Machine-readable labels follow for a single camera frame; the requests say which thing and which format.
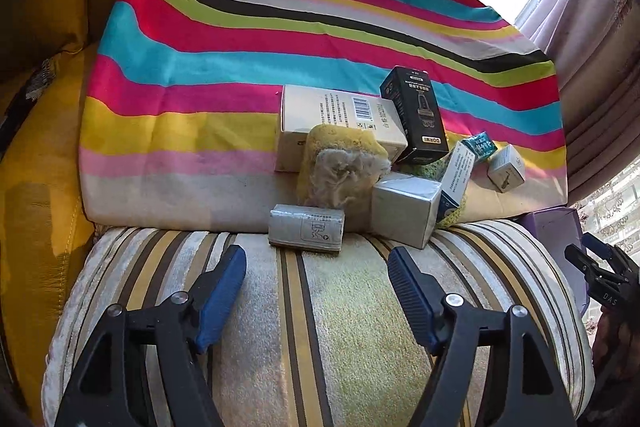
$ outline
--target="rectangular package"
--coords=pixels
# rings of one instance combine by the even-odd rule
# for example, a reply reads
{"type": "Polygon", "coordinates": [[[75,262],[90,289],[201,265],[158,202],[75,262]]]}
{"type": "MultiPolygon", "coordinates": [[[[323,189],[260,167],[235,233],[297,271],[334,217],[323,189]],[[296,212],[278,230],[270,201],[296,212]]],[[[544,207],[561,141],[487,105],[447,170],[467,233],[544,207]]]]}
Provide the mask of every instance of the rectangular package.
{"type": "Polygon", "coordinates": [[[339,252],[344,211],[277,204],[269,218],[269,243],[278,247],[339,252]]]}
{"type": "Polygon", "coordinates": [[[382,98],[393,100],[408,142],[398,163],[428,165],[449,152],[429,75],[396,66],[380,86],[382,98]]]}
{"type": "Polygon", "coordinates": [[[424,248],[436,225],[440,183],[392,172],[373,186],[371,230],[415,248],[424,248]]]}
{"type": "Polygon", "coordinates": [[[519,187],[526,179],[522,156],[509,144],[491,157],[487,175],[500,192],[519,187]]]}
{"type": "Polygon", "coordinates": [[[462,142],[456,143],[450,152],[449,164],[442,177],[442,195],[438,206],[437,221],[442,221],[462,203],[466,185],[474,168],[476,155],[462,142]]]}
{"type": "Polygon", "coordinates": [[[321,123],[370,130],[391,163],[406,149],[402,124],[390,100],[317,87],[284,86],[276,136],[276,171],[300,171],[306,135],[321,123]]]}

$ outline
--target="curtain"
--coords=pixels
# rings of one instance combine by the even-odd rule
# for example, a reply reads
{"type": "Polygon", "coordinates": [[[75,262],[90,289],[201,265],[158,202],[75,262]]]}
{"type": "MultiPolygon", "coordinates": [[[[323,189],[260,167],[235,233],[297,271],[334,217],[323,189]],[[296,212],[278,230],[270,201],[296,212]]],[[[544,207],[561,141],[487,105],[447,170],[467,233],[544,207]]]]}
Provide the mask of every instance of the curtain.
{"type": "Polygon", "coordinates": [[[631,0],[539,0],[520,31],[555,63],[567,142],[569,204],[640,153],[640,30],[631,0]]]}

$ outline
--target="white box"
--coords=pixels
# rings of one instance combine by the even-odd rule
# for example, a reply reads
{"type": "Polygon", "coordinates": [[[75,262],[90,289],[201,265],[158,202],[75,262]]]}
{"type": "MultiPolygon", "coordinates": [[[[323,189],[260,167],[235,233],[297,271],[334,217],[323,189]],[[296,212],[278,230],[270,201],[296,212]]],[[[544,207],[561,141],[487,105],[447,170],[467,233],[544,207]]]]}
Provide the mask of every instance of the white box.
{"type": "Polygon", "coordinates": [[[500,192],[519,187],[526,179],[522,156],[509,144],[491,157],[487,175],[500,192]]]}
{"type": "Polygon", "coordinates": [[[373,187],[371,230],[422,249],[436,225],[439,202],[440,183],[392,172],[373,187]]]}
{"type": "Polygon", "coordinates": [[[393,100],[317,87],[284,86],[276,135],[276,171],[300,171],[306,135],[321,123],[370,130],[391,163],[407,147],[393,100]]]}
{"type": "Polygon", "coordinates": [[[449,164],[442,177],[438,222],[456,210],[462,203],[462,196],[465,194],[476,161],[476,155],[462,142],[456,143],[449,155],[449,164]]]}

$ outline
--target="sofa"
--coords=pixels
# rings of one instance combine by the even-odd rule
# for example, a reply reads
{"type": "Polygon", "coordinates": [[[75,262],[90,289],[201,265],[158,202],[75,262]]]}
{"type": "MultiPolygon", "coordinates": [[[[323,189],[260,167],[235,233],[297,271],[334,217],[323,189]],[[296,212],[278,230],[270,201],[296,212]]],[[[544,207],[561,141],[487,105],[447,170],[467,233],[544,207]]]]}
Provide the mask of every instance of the sofa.
{"type": "Polygon", "coordinates": [[[0,0],[0,381],[37,425],[47,348],[94,236],[80,101],[113,3],[0,0]]]}

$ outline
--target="yellow sponge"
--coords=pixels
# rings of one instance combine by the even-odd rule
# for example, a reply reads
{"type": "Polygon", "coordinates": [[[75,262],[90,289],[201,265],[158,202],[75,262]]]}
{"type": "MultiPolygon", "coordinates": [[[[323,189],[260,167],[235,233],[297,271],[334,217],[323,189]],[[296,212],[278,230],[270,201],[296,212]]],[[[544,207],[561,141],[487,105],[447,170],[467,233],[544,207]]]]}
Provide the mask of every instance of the yellow sponge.
{"type": "Polygon", "coordinates": [[[366,200],[371,187],[390,167],[386,150],[371,131],[316,125],[306,137],[298,203],[344,209],[366,200]]]}

